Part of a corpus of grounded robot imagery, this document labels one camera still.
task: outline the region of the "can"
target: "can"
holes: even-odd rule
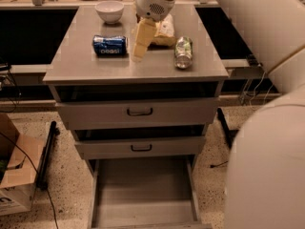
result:
[[[124,55],[127,53],[127,38],[122,35],[109,37],[95,35],[92,45],[97,55]]]
[[[187,69],[193,63],[192,40],[188,36],[178,38],[174,48],[174,65],[179,69]]]

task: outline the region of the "floor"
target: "floor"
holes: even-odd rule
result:
[[[239,129],[257,108],[225,106],[222,110],[229,128]],[[20,133],[42,139],[47,138],[51,122],[57,122],[60,135],[52,148],[48,182],[58,227],[87,228],[92,176],[76,152],[72,136],[65,130],[57,112],[52,108],[20,108],[9,114],[9,117]],[[193,170],[201,219],[203,223],[210,223],[213,229],[223,228],[226,165],[213,169],[210,165],[225,162],[228,154],[225,136],[216,116],[208,129],[206,144]],[[0,228],[56,228],[47,192],[36,190],[30,212],[0,217]]]

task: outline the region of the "cabinet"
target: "cabinet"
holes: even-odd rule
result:
[[[125,35],[131,50],[132,5],[112,26],[82,6],[44,78],[93,176],[89,228],[209,228],[192,167],[228,76],[193,5],[172,14],[176,35],[193,38],[189,69],[173,66],[173,48],[151,48],[140,63],[97,57],[95,34]]]

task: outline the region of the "bowl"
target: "bowl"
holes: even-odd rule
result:
[[[119,1],[104,1],[95,5],[99,17],[107,24],[114,24],[120,20],[124,4]]]

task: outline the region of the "table top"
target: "table top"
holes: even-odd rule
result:
[[[94,6],[80,6],[67,34],[47,70],[47,84],[113,84],[184,81],[215,81],[228,77],[221,59],[192,4],[176,4],[171,11],[175,36],[193,41],[193,65],[174,66],[173,47],[151,47],[141,62],[131,59],[136,33],[132,4],[126,4],[119,23],[105,24]],[[95,35],[124,35],[128,52],[124,56],[97,56],[92,47]]]

